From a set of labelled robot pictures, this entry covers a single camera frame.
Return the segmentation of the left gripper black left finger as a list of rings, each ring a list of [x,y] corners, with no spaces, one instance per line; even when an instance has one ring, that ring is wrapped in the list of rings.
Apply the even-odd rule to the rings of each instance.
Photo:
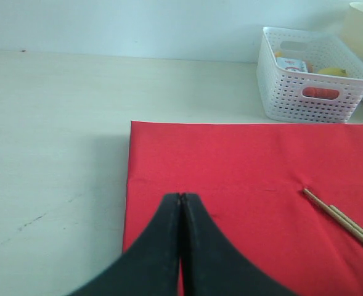
[[[139,237],[114,263],[71,295],[177,295],[181,200],[166,194]]]

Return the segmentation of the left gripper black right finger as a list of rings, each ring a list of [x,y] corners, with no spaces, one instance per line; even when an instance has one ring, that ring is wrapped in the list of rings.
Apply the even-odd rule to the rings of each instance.
[[[197,194],[181,195],[180,259],[184,295],[294,295],[245,258]]]

